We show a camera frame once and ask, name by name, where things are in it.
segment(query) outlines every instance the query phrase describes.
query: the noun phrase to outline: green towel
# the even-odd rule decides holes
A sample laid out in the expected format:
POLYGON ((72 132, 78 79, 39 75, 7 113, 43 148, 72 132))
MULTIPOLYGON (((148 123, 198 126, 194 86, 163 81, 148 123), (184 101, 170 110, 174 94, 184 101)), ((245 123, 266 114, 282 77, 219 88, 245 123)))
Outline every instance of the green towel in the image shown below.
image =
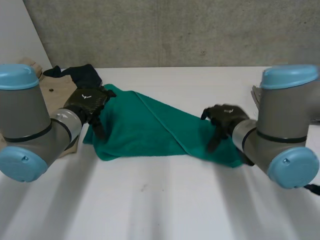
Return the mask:
POLYGON ((242 164, 230 138, 222 140, 214 153, 206 152, 215 130, 208 120, 135 91, 122 91, 112 84, 104 87, 117 95, 100 115, 107 139, 97 138, 90 126, 83 140, 94 146, 100 159, 188 154, 232 168, 242 164))

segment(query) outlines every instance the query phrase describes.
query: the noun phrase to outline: gray wall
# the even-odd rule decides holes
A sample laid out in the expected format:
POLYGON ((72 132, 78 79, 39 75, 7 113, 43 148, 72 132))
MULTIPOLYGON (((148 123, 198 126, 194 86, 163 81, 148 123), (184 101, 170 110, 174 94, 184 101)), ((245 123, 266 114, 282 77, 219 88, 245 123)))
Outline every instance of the gray wall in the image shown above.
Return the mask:
POLYGON ((24 0, 52 65, 320 63, 320 0, 24 0))

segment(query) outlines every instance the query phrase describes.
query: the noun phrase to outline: light blue joint cap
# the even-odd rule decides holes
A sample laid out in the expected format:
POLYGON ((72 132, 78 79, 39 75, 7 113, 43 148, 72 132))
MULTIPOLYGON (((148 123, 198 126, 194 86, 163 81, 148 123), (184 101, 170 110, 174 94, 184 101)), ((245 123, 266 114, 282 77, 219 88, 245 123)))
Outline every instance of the light blue joint cap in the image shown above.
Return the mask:
POLYGON ((260 88, 287 89, 307 84, 319 77, 315 65, 279 65, 266 69, 260 88))
POLYGON ((277 155, 269 165, 268 177, 285 189, 309 184, 319 171, 319 160, 304 146, 293 147, 277 155))
POLYGON ((30 89, 39 84, 35 70, 25 64, 0 65, 0 90, 30 89))
POLYGON ((7 146, 0 152, 0 170, 18 182, 37 180, 48 169, 37 154, 18 146, 7 146))

